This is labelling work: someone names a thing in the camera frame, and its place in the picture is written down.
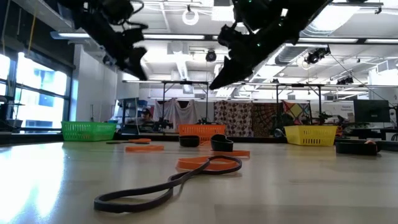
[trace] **patterned fabric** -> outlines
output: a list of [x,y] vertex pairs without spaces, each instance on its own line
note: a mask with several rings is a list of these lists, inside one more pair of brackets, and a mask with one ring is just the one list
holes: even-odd
[[252,137],[251,103],[214,103],[214,122],[226,125],[229,137]]
[[310,116],[310,104],[309,103],[288,103],[283,101],[284,113],[290,115],[294,124],[300,125],[304,116]]
[[272,117],[276,115],[277,103],[255,103],[252,106],[254,137],[269,137],[272,133]]

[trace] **black plastic container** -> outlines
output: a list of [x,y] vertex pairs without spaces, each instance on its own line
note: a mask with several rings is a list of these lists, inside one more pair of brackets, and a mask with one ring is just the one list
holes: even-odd
[[234,142],[229,140],[223,134],[216,134],[211,137],[211,148],[216,152],[232,152],[234,148]]
[[198,147],[200,144],[199,136],[180,136],[179,140],[182,147]]
[[336,153],[376,156],[380,152],[375,144],[336,142]]
[[398,142],[377,141],[377,148],[383,151],[398,152]]

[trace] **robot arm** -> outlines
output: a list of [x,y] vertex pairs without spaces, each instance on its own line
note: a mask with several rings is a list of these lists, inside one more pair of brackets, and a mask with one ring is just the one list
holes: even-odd
[[[62,16],[73,21],[75,29],[83,28],[105,49],[105,64],[115,65],[140,80],[147,80],[140,64],[147,50],[133,44],[144,40],[142,30],[148,26],[129,22],[129,18],[144,7],[143,2],[136,11],[130,0],[58,0],[58,5]],[[125,24],[135,28],[115,32],[111,27]]]
[[[224,58],[224,67],[210,85],[214,90],[244,80],[252,74],[253,68],[269,54],[290,40],[296,44],[300,31],[332,0],[233,0],[236,22],[232,27],[225,25],[218,36],[218,42],[229,49]],[[243,22],[249,34],[235,30]]]

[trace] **green plastic basket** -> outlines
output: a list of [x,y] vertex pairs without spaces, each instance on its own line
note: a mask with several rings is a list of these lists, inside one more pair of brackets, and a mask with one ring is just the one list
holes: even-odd
[[112,140],[115,129],[116,124],[111,123],[62,121],[65,141]]

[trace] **person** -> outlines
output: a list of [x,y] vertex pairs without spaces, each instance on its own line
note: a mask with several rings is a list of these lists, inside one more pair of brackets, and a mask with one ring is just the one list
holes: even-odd
[[152,113],[149,109],[143,109],[141,117],[138,119],[138,126],[141,132],[151,132],[154,127],[154,121],[152,120]]
[[152,120],[152,113],[148,109],[143,109],[141,114],[141,121],[143,123],[153,121]]

